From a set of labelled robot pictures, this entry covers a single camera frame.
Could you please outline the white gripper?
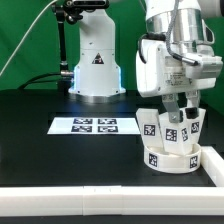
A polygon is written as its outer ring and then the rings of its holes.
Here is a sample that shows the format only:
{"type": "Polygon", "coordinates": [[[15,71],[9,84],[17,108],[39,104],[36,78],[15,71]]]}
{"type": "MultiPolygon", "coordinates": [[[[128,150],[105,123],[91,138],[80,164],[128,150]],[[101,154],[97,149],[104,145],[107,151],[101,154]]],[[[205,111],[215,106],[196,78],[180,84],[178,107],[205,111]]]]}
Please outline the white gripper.
{"type": "Polygon", "coordinates": [[[185,75],[186,63],[173,59],[165,45],[159,41],[143,41],[142,62],[136,55],[137,89],[142,97],[162,96],[162,103],[168,113],[170,123],[181,123],[183,112],[178,106],[176,93],[186,92],[188,119],[199,116],[200,89],[193,89],[191,80],[185,75]]]}

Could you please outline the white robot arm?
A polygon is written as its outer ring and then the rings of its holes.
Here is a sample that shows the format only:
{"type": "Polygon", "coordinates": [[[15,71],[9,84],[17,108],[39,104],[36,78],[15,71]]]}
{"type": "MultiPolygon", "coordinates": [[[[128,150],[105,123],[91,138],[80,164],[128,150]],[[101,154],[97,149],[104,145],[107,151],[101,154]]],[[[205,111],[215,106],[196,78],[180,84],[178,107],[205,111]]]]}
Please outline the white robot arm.
{"type": "MultiPolygon", "coordinates": [[[[147,33],[138,41],[137,88],[141,96],[161,95],[172,123],[182,121],[178,93],[198,96],[212,88],[223,62],[210,47],[213,34],[198,0],[145,0],[147,33]]],[[[75,93],[111,97],[122,91],[114,56],[115,27],[102,11],[84,13],[75,93]]]]}

